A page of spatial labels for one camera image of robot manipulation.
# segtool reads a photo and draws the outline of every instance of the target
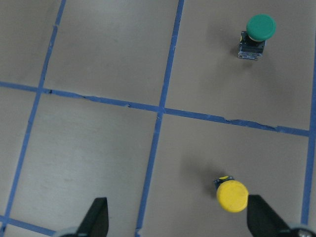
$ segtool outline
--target blue tape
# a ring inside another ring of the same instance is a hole
[[[174,58],[174,52],[176,49],[178,33],[179,33],[179,28],[180,28],[180,21],[181,21],[181,16],[182,16],[183,5],[184,5],[184,0],[179,0],[176,19],[174,21],[174,26],[173,26],[173,31],[172,31],[172,38],[171,38],[171,43],[170,43],[170,48],[169,48],[166,71],[164,73],[163,86],[162,86],[160,102],[159,102],[160,107],[164,107],[166,104],[170,76],[171,76],[171,70],[172,70],[172,64],[173,64],[173,58]]]
[[[154,136],[153,136],[153,141],[152,141],[152,147],[150,150],[149,161],[148,161],[148,165],[147,165],[147,171],[146,171],[146,177],[145,177],[145,182],[144,182],[144,187],[143,187],[142,198],[141,198],[139,212],[138,212],[138,218],[137,218],[137,224],[136,224],[136,230],[135,230],[136,237],[140,236],[138,234],[138,231],[140,229],[142,229],[142,227],[143,227],[143,222],[144,222],[144,217],[145,217],[145,209],[146,209],[147,198],[148,198],[148,194],[149,194],[149,187],[150,187],[150,182],[152,179],[154,163],[155,163],[155,158],[156,158],[156,152],[157,152],[157,147],[158,147],[158,141],[159,141],[159,136],[160,136],[162,117],[163,117],[163,113],[158,113],[156,124],[155,124],[155,131],[154,131]]]
[[[61,14],[63,12],[63,8],[65,7],[65,0],[63,0],[60,4],[59,7],[59,11],[57,14],[57,18],[56,18],[56,23],[60,22],[61,19]],[[19,156],[19,161],[16,167],[16,171],[15,171],[15,175],[14,175],[14,179],[13,179],[13,183],[12,183],[12,187],[11,187],[11,192],[10,192],[10,196],[9,196],[9,200],[6,206],[6,210],[5,210],[5,215],[4,215],[4,221],[2,224],[2,228],[0,230],[0,237],[4,236],[4,231],[5,231],[5,227],[9,221],[9,217],[10,217],[10,213],[12,210],[12,205],[13,205],[13,201],[14,201],[14,197],[15,197],[15,193],[16,193],[16,189],[17,189],[17,185],[19,182],[19,178],[21,175],[21,170],[22,170],[22,166],[23,166],[23,162],[24,162],[24,158],[25,158],[25,153],[26,153],[26,149],[29,143],[29,139],[30,139],[30,135],[31,135],[31,130],[33,127],[33,122],[34,122],[34,118],[38,109],[38,105],[40,102],[40,95],[41,95],[41,91],[44,85],[44,80],[45,80],[45,76],[46,76],[46,72],[47,72],[47,66],[48,66],[48,62],[54,47],[54,43],[55,43],[55,39],[56,39],[56,35],[57,35],[57,25],[55,24],[53,26],[53,32],[50,38],[50,42],[49,42],[49,46],[47,49],[47,53],[46,53],[46,57],[45,57],[45,61],[44,61],[44,65],[42,68],[42,72],[40,75],[40,80],[39,80],[39,85],[37,88],[37,92],[36,92],[36,96],[34,99],[34,103],[33,103],[33,107],[31,110],[31,114],[29,117],[29,121],[28,121],[28,126],[24,135],[24,139],[23,139],[23,144],[22,144],[22,148],[21,148],[21,153]]]
[[[311,105],[311,118],[310,118],[310,136],[308,142],[308,152],[305,171],[305,183],[303,192],[303,205],[301,223],[307,225],[310,212],[311,191],[312,191],[312,179],[314,169],[314,157],[315,157],[315,142],[316,142],[316,46],[314,54],[314,77],[313,77],[313,89],[312,89],[312,105]]]
[[[28,86],[28,85],[19,85],[19,84],[4,82],[4,81],[0,81],[0,86],[11,88],[11,89],[26,90],[26,91],[31,91],[31,92],[36,92],[38,90],[37,87]]]
[[[178,39],[178,33],[179,33],[183,5],[184,5],[184,0],[179,0],[176,18],[174,21],[174,26],[173,26],[173,31],[172,31],[172,37],[171,37],[171,43],[170,43],[170,48],[169,48],[169,55],[168,55],[166,70],[165,70],[164,79],[163,79],[163,86],[162,86],[162,91],[161,91],[161,95],[160,95],[159,107],[161,109],[163,109],[163,111],[158,113],[156,124],[155,124],[155,131],[154,131],[154,136],[153,136],[153,141],[152,141],[152,147],[151,147],[151,151],[150,151],[150,155],[149,155],[149,161],[148,161],[148,166],[147,166],[147,171],[146,171],[143,193],[142,193],[142,198],[141,198],[141,203],[140,203],[138,218],[137,218],[137,224],[136,224],[136,229],[135,229],[135,236],[136,237],[140,237],[140,234],[138,232],[143,228],[145,210],[146,210],[146,205],[147,205],[147,198],[148,198],[148,194],[149,194],[149,188],[150,188],[150,183],[151,183],[151,179],[152,179],[153,168],[154,168],[154,163],[155,163],[155,158],[156,158],[156,152],[157,152],[157,147],[158,147],[158,140],[159,140],[159,135],[160,135],[162,117],[163,117],[163,113],[164,113],[164,106],[165,106],[166,99],[167,99],[168,87],[169,87],[169,82],[170,82],[170,75],[171,75],[171,70],[172,70],[172,63],[173,63],[174,52],[175,52],[177,39]]]
[[[134,102],[129,102],[129,101],[115,100],[115,99],[102,98],[102,97],[96,97],[96,96],[84,96],[84,95],[79,95],[76,93],[62,91],[62,90],[43,89],[42,92],[45,94],[53,94],[53,95],[64,96],[64,97],[69,97],[69,98],[87,99],[87,100],[90,100],[93,102],[129,107],[129,108],[133,108],[133,109],[153,111],[153,112],[157,112],[157,113],[163,111],[162,108],[160,108],[158,106],[154,106],[154,105],[134,103]]]
[[[8,224],[13,225],[13,226],[17,226],[17,227],[21,227],[23,229],[27,229],[29,231],[33,231],[33,232],[37,232],[46,236],[52,236],[53,234],[55,234],[55,231],[52,231],[50,229],[46,229],[40,226],[35,226],[29,223],[25,223],[23,221],[17,221],[14,219],[9,219]]]
[[[272,127],[272,126],[263,125],[263,124],[259,124],[257,122],[252,122],[252,121],[247,121],[247,120],[240,120],[240,119],[228,120],[228,119],[225,119],[224,117],[221,117],[221,116],[206,115],[206,114],[200,114],[200,113],[194,113],[194,112],[188,112],[188,111],[182,111],[182,110],[175,110],[175,109],[168,109],[168,108],[165,108],[164,110],[165,110],[165,113],[168,115],[182,116],[182,117],[193,118],[193,119],[201,119],[201,120],[207,120],[207,121],[212,121],[212,122],[220,122],[220,123],[257,128],[257,129],[273,131],[273,132],[282,132],[282,133],[294,134],[294,135],[299,135],[299,136],[308,136],[309,135],[309,132],[307,130],[303,130],[303,129],[283,127],[283,126]]]

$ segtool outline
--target green button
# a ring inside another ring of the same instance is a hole
[[[276,22],[266,14],[253,16],[247,23],[247,33],[255,41],[264,41],[273,36]]]

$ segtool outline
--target yellow cap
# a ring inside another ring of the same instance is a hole
[[[222,183],[217,189],[217,200],[229,212],[240,212],[247,207],[249,192],[236,180]]]

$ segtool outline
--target blue tape line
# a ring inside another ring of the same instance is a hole
[[[1,87],[11,88],[11,89],[32,91],[32,92],[36,92],[37,91],[37,88],[33,87],[33,86],[14,84],[14,83],[9,83],[9,82],[4,82],[4,81],[0,81],[0,86]]]
[[[147,165],[147,171],[146,171],[146,177],[145,177],[145,182],[144,182],[144,187],[143,187],[142,198],[141,198],[139,212],[138,212],[138,218],[137,218],[137,224],[136,224],[136,230],[135,230],[136,237],[140,236],[138,234],[138,231],[140,229],[142,229],[142,227],[143,227],[143,222],[144,222],[144,217],[145,217],[145,209],[146,209],[147,198],[148,198],[148,194],[149,194],[149,187],[150,187],[150,182],[152,179],[153,168],[154,168],[156,152],[157,152],[157,147],[158,147],[162,117],[163,117],[163,113],[158,113],[156,124],[155,124],[155,131],[154,131],[154,136],[153,136],[153,141],[152,141],[152,147],[150,150],[149,161],[148,161],[148,165]]]
[[[46,229],[40,226],[35,226],[32,224],[25,223],[23,221],[14,220],[14,219],[9,219],[8,224],[21,227],[23,229],[27,229],[29,231],[37,232],[46,236],[52,236],[53,234],[55,234],[55,231],[52,231],[50,229]]]
[[[140,203],[139,212],[138,212],[138,218],[137,218],[137,224],[136,224],[136,230],[135,230],[136,237],[140,237],[140,234],[138,232],[143,228],[147,198],[148,198],[148,194],[149,194],[149,188],[150,188],[150,183],[151,183],[151,179],[152,179],[153,168],[154,168],[154,163],[155,163],[155,158],[156,158],[156,152],[157,152],[157,147],[158,147],[162,117],[163,117],[163,113],[164,113],[164,106],[165,106],[166,99],[167,99],[168,87],[169,87],[169,82],[170,82],[170,75],[171,75],[171,70],[172,70],[172,63],[173,63],[174,52],[175,52],[177,39],[178,39],[178,33],[179,33],[183,5],[184,5],[184,0],[179,0],[176,18],[174,21],[174,26],[173,26],[173,31],[172,31],[172,37],[171,37],[171,43],[170,43],[170,48],[169,48],[169,55],[168,55],[166,70],[165,70],[164,79],[163,79],[163,86],[162,86],[162,91],[161,91],[161,95],[160,95],[159,107],[161,109],[163,109],[163,111],[159,112],[157,114],[155,131],[154,131],[154,136],[153,136],[153,141],[152,141],[152,147],[151,147],[151,151],[150,151],[150,155],[149,155],[149,161],[148,161],[148,166],[147,166],[147,171],[146,171],[143,193],[142,193],[141,203]]]
[[[60,22],[61,14],[63,12],[63,8],[65,7],[65,2],[66,1],[63,0],[61,2],[61,4],[60,4],[59,11],[58,11],[57,18],[56,18],[56,23]],[[47,49],[44,65],[43,65],[41,76],[40,76],[40,80],[39,80],[39,85],[38,85],[38,88],[37,88],[37,92],[36,92],[36,96],[35,96],[35,99],[34,99],[33,107],[32,107],[32,110],[31,110],[30,117],[29,117],[28,126],[27,126],[27,129],[26,129],[26,132],[25,132],[25,136],[24,136],[24,140],[23,140],[23,144],[22,144],[22,149],[21,149],[19,161],[18,161],[17,168],[16,168],[16,171],[15,171],[15,175],[14,175],[14,179],[13,179],[13,183],[12,183],[12,187],[11,187],[9,200],[8,200],[8,203],[7,203],[7,206],[6,206],[5,215],[4,215],[5,219],[3,221],[3,225],[2,225],[2,228],[0,230],[0,237],[4,236],[4,230],[5,230],[5,227],[6,227],[7,223],[8,223],[8,221],[9,221],[10,213],[11,213],[11,210],[12,210],[12,205],[13,205],[13,201],[14,201],[17,185],[18,185],[18,182],[19,182],[19,178],[20,178],[20,175],[21,175],[23,161],[24,161],[26,149],[27,149],[27,146],[28,146],[28,143],[29,143],[29,139],[30,139],[30,134],[31,134],[34,118],[35,118],[36,111],[37,111],[37,108],[38,108],[38,105],[39,105],[39,102],[40,102],[40,94],[41,94],[41,91],[42,91],[42,88],[43,88],[43,85],[44,85],[44,80],[45,80],[45,76],[46,76],[46,72],[47,72],[48,62],[49,62],[49,59],[50,59],[50,56],[51,56],[51,53],[52,53],[52,50],[53,50],[53,47],[54,47],[56,35],[57,35],[57,27],[58,27],[57,24],[55,24],[53,26],[53,32],[52,32],[52,35],[51,35],[51,38],[50,38],[50,42],[49,42],[49,46],[48,46],[48,49]]]
[[[180,28],[180,21],[181,21],[181,16],[182,16],[183,5],[184,5],[184,0],[179,0],[176,19],[174,21],[174,26],[173,26],[173,31],[172,31],[167,66],[166,66],[166,71],[164,74],[163,86],[162,86],[162,91],[161,91],[161,96],[160,96],[160,102],[159,102],[160,107],[164,107],[166,104],[170,76],[171,76],[171,70],[172,70],[172,64],[173,64],[173,58],[174,58],[174,52],[176,49],[178,33],[179,33],[179,28]]]
[[[175,115],[175,116],[182,116],[182,117],[193,118],[193,119],[201,119],[201,120],[207,120],[207,121],[213,121],[213,122],[220,122],[220,123],[257,128],[257,129],[273,131],[273,132],[282,132],[282,133],[294,134],[294,135],[299,135],[299,136],[308,136],[309,135],[309,132],[307,130],[303,130],[303,129],[283,127],[283,126],[272,127],[272,126],[263,125],[263,124],[259,124],[257,122],[252,122],[252,121],[247,121],[247,120],[240,120],[240,119],[228,120],[228,119],[225,119],[224,117],[221,117],[221,116],[206,115],[206,114],[200,114],[200,113],[194,113],[194,112],[188,112],[188,111],[182,111],[182,110],[175,110],[175,109],[168,109],[168,108],[165,108],[164,110],[165,110],[165,113],[168,115]]]
[[[66,4],[66,0],[62,0],[61,3],[60,3],[60,6],[59,6],[58,13],[57,13],[55,26],[59,26],[60,25],[61,17],[63,15],[64,9],[65,9],[65,4]]]
[[[314,54],[314,77],[312,89],[312,105],[311,105],[311,118],[310,118],[310,136],[308,141],[308,152],[305,171],[305,183],[303,192],[303,205],[301,223],[307,225],[310,212],[312,179],[315,157],[315,142],[316,142],[316,42]]]
[[[44,88],[42,92],[45,94],[53,94],[53,95],[64,96],[64,97],[69,97],[69,98],[87,99],[87,100],[90,100],[93,102],[129,107],[129,108],[133,108],[133,109],[153,111],[153,112],[157,112],[157,113],[161,112],[163,110],[162,108],[160,108],[158,106],[154,106],[154,105],[134,103],[134,102],[129,102],[129,101],[109,99],[109,98],[96,97],[96,96],[84,96],[84,95],[79,95],[76,93],[62,91],[62,90],[51,90],[51,89]]]

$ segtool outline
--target floor tile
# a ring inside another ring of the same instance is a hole
[[[299,223],[308,139],[191,118],[164,116],[144,237],[250,237],[246,211],[228,213],[213,180],[232,175]]]
[[[4,237],[47,237],[45,235],[29,231],[17,226],[8,225]]]
[[[109,236],[133,236],[156,114],[41,97],[11,218],[61,230],[107,197]]]
[[[0,215],[4,215],[35,94],[0,88]]]
[[[45,87],[158,104],[177,2],[68,1]]]
[[[36,86],[59,0],[0,2],[0,81]]]
[[[256,14],[276,21],[259,61],[237,58]],[[166,106],[227,119],[309,128],[316,2],[185,1]]]

